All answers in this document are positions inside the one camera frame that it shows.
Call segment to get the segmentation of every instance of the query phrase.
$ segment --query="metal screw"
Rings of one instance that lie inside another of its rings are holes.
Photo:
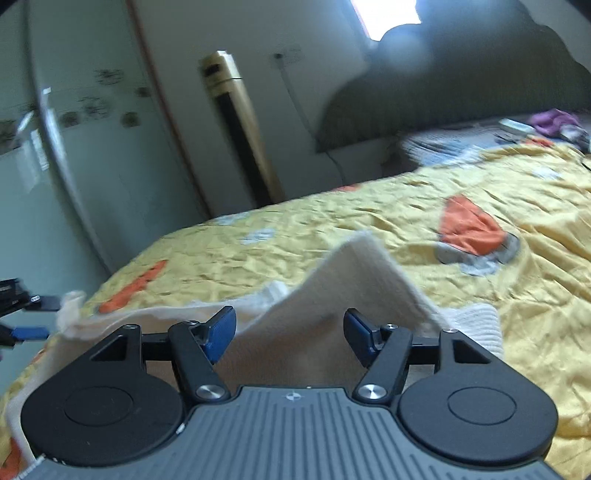
[[[380,398],[384,398],[388,392],[381,385],[369,383],[359,387],[357,393],[361,398],[366,398],[367,400],[379,400]]]
[[[219,400],[226,394],[226,390],[219,385],[201,385],[196,391],[197,395],[202,400]]]

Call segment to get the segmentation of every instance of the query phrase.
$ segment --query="electrical outlet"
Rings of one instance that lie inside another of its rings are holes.
[[[277,50],[277,52],[271,55],[271,58],[275,64],[279,62],[279,60],[277,60],[276,57],[277,54],[282,55],[281,61],[283,62],[284,66],[298,63],[299,61],[302,61],[304,59],[304,55],[301,52],[301,46],[299,46],[298,44],[280,48],[279,50]]]

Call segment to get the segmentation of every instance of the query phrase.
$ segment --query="bright light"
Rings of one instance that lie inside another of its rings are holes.
[[[372,40],[380,41],[392,27],[420,23],[417,0],[351,0],[353,7]]]

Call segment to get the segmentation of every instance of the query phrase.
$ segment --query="purple cloth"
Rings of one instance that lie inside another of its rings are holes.
[[[546,137],[560,137],[560,127],[563,125],[577,125],[580,127],[579,119],[575,115],[563,112],[556,108],[547,112],[537,113],[530,118],[529,124],[539,134]]]

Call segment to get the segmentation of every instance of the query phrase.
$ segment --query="yellow bedsheet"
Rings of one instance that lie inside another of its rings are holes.
[[[270,280],[294,286],[353,231],[370,230],[437,304],[485,301],[499,310],[506,361],[558,405],[547,460],[582,479],[591,473],[591,173],[565,145],[484,156],[476,166],[423,168],[172,233],[107,281],[86,312],[164,259],[128,308],[218,301]],[[518,256],[494,275],[472,277],[435,258],[444,201],[459,193],[521,239]]]

